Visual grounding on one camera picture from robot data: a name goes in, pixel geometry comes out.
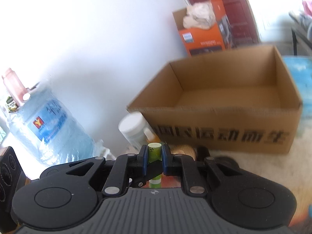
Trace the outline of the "white lidded plastic bottle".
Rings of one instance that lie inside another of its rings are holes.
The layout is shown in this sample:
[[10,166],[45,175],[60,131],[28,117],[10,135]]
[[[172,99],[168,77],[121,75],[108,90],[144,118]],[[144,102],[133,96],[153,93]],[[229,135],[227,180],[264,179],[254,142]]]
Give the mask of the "white lidded plastic bottle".
[[154,132],[142,113],[133,112],[127,114],[118,124],[119,131],[127,141],[138,151],[147,144],[147,136]]

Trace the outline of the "orange dropper green bottle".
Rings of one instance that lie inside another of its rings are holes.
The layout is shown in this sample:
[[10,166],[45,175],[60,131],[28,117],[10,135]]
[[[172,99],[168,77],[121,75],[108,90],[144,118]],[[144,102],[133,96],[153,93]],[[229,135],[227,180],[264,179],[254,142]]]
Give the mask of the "orange dropper green bottle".
[[146,137],[147,144],[150,144],[150,143],[161,143],[161,140],[159,139],[157,134],[155,134],[148,127],[144,128],[143,132],[144,132],[144,135]]

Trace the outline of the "blue water jug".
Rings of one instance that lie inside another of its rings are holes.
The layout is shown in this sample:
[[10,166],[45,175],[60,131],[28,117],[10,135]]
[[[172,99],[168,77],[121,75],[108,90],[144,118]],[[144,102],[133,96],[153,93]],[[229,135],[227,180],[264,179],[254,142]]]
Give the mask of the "blue water jug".
[[47,166],[93,157],[94,140],[49,87],[32,90],[7,120],[11,133]]

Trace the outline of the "pink bottle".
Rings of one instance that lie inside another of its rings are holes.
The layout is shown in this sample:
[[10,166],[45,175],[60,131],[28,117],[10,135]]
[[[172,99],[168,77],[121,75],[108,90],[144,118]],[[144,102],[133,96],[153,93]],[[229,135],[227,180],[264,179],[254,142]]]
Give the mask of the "pink bottle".
[[3,73],[2,78],[3,83],[12,98],[15,100],[18,106],[23,106],[29,99],[30,93],[27,88],[24,87],[15,71],[13,71],[11,68],[7,69]]

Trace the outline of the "brown cardboard box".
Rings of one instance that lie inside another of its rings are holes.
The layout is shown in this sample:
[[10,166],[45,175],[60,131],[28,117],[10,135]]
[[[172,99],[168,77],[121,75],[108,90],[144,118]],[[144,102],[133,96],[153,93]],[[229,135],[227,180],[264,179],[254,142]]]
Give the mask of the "brown cardboard box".
[[286,154],[302,98],[278,49],[256,45],[171,61],[127,109],[169,144]]

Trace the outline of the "orange appliance box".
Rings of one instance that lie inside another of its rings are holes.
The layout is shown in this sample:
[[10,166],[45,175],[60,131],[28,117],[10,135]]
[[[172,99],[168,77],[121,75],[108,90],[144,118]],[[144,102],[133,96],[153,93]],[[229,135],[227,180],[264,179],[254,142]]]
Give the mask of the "orange appliance box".
[[186,15],[186,8],[172,13],[177,30],[189,56],[235,47],[232,29],[223,1],[208,1],[211,1],[216,16],[216,23],[209,30],[184,28],[183,17]]

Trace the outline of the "crumpled cloth in box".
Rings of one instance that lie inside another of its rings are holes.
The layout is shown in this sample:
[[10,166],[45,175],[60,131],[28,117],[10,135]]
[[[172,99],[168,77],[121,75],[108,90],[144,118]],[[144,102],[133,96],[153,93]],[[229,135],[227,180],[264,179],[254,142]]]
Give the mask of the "crumpled cloth in box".
[[187,6],[183,17],[184,28],[209,30],[216,23],[216,16],[211,1],[194,3]]

